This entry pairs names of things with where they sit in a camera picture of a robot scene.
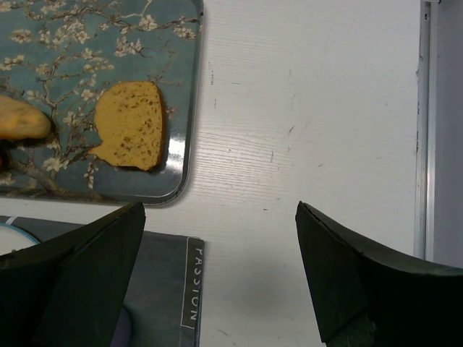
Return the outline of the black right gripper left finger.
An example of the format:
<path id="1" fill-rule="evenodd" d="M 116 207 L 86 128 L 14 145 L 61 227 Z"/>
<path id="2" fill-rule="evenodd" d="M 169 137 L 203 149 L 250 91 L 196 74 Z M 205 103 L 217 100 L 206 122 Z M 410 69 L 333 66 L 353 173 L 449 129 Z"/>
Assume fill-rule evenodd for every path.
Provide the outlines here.
<path id="1" fill-rule="evenodd" d="M 144 227 L 131 203 L 1 256 L 1 345 L 110 346 Z"/>

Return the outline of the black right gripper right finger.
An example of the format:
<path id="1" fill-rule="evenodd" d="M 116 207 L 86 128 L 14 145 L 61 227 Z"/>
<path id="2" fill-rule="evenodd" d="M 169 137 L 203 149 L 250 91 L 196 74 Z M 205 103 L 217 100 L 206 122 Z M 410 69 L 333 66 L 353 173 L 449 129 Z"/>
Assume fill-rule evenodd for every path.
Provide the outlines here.
<path id="1" fill-rule="evenodd" d="M 301 202 L 297 236 L 327 346 L 460 346 L 462 270 L 386 247 Z"/>

